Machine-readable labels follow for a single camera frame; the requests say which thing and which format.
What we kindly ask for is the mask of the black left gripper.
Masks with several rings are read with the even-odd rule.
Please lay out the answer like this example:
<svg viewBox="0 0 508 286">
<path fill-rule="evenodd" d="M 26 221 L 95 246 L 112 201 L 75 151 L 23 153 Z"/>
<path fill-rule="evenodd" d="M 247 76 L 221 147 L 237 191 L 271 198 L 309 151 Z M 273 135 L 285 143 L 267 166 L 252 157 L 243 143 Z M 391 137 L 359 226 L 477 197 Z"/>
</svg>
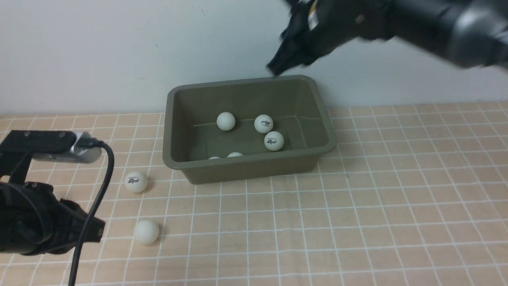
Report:
<svg viewBox="0 0 508 286">
<path fill-rule="evenodd" d="M 25 256 L 63 255 L 78 243 L 88 214 L 57 199 L 45 183 L 1 183 L 0 251 Z"/>
</svg>

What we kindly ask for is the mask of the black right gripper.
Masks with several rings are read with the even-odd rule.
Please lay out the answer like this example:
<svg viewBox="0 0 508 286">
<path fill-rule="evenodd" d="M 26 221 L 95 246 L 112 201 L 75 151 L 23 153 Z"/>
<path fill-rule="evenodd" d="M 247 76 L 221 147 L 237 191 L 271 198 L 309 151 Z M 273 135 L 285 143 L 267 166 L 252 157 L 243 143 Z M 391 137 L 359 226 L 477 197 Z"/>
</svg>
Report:
<svg viewBox="0 0 508 286">
<path fill-rule="evenodd" d="M 267 64 L 273 76 L 309 66 L 355 38 L 381 38 L 379 0 L 287 0 L 290 21 Z"/>
</svg>

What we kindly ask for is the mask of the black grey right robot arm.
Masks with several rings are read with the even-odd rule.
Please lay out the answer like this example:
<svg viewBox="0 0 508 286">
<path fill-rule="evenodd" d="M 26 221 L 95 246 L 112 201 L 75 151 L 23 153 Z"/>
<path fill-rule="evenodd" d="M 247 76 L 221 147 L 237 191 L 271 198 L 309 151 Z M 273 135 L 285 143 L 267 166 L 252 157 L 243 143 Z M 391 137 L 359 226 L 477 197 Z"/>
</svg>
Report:
<svg viewBox="0 0 508 286">
<path fill-rule="evenodd" d="M 400 38 L 461 68 L 507 69 L 506 0 L 288 0 L 290 21 L 268 70 L 309 66 L 360 38 Z"/>
</svg>

